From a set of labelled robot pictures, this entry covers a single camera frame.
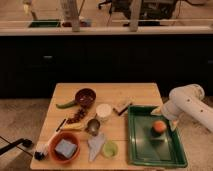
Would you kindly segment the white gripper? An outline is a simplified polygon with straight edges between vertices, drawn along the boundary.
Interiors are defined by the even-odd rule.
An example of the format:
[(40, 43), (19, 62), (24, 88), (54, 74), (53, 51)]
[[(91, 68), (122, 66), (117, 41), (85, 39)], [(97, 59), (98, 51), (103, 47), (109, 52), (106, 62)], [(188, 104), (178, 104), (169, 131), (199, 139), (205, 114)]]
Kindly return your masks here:
[(175, 131), (179, 122), (179, 120), (177, 119), (181, 114), (181, 109), (178, 108), (171, 100), (169, 100), (166, 103), (164, 103), (162, 107), (157, 107), (153, 109), (150, 114), (155, 116), (163, 115), (164, 117), (166, 117), (168, 120), (170, 120), (169, 121), (170, 129), (172, 131)]

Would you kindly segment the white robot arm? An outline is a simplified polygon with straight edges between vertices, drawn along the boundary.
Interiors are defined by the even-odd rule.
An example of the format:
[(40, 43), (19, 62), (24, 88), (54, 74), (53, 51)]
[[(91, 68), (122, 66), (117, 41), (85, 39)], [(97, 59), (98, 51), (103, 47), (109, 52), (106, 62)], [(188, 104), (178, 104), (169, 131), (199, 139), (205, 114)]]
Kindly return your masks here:
[(169, 120), (172, 131), (177, 128), (180, 115), (186, 113), (213, 132), (213, 108), (203, 102), (204, 89), (198, 84), (176, 87), (169, 93), (169, 100), (151, 111)]

